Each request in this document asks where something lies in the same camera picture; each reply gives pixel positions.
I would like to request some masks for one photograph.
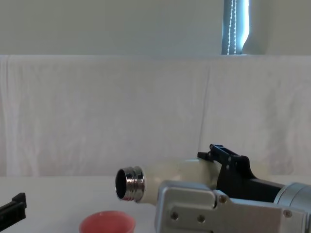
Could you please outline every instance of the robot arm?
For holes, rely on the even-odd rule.
[[[155,229],[157,233],[308,233],[308,221],[304,209],[232,199],[202,184],[166,181],[159,189]]]
[[[222,167],[216,190],[165,181],[158,193],[157,233],[309,233],[311,186],[257,179],[246,156],[219,145],[198,153]]]

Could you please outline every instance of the screw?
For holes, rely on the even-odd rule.
[[[283,211],[283,215],[284,215],[285,217],[291,217],[291,216],[292,216],[292,212],[291,212],[290,210],[284,210],[284,211]]]
[[[197,218],[199,223],[204,223],[205,222],[205,217],[203,215],[199,215]]]
[[[226,196],[219,196],[219,202],[224,204],[227,202],[227,197]]]
[[[178,216],[178,213],[177,213],[177,212],[172,212],[172,213],[171,213],[171,219],[172,219],[172,220],[176,221],[176,220],[178,220],[178,217],[179,217],[179,216]]]

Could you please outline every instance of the threaded bottle neck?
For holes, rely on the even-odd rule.
[[[138,166],[120,169],[116,175],[115,186],[120,200],[140,201],[145,191],[142,169]]]

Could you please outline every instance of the silver metal bracket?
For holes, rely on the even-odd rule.
[[[203,184],[165,181],[159,188],[157,233],[305,233],[309,214],[269,202],[230,199]]]

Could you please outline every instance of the white curtain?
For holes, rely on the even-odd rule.
[[[310,55],[310,0],[249,0],[243,54]]]

